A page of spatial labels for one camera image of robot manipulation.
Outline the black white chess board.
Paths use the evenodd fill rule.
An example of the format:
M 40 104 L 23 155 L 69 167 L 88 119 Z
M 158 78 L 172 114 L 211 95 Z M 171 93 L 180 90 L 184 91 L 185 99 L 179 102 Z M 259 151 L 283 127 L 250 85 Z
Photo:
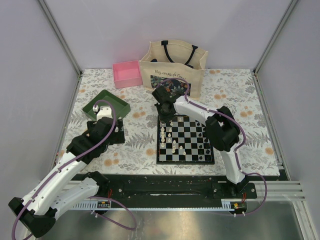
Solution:
M 165 146 L 161 147 L 161 128 L 164 127 Z M 206 135 L 206 127 L 199 121 L 186 116 L 175 115 L 167 123 L 157 121 L 157 151 L 158 165 L 213 165 L 215 163 L 214 149 Z

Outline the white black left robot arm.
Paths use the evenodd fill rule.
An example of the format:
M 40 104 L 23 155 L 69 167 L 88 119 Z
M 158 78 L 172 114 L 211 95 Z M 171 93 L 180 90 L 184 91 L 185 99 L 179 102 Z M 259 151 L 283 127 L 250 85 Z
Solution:
M 16 216 L 11 238 L 22 223 L 35 238 L 44 236 L 66 211 L 81 201 L 109 194 L 109 180 L 99 171 L 89 172 L 75 187 L 63 188 L 91 161 L 100 157 L 109 146 L 125 142 L 123 122 L 110 104 L 93 106 L 96 120 L 86 123 L 87 130 L 74 137 L 65 153 L 47 176 L 24 197 L 14 197 L 8 206 Z

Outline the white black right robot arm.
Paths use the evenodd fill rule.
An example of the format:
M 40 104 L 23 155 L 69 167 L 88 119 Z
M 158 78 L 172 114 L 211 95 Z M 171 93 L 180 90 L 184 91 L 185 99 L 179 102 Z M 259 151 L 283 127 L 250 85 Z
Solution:
M 242 127 L 236 123 L 231 111 L 222 106 L 216 110 L 189 98 L 181 96 L 155 97 L 159 118 L 167 123 L 175 114 L 191 117 L 205 126 L 206 137 L 210 145 L 220 151 L 229 181 L 228 194 L 239 198 L 246 191 L 248 180 L 242 169 L 238 149 L 242 146 L 239 135 L 243 134 Z

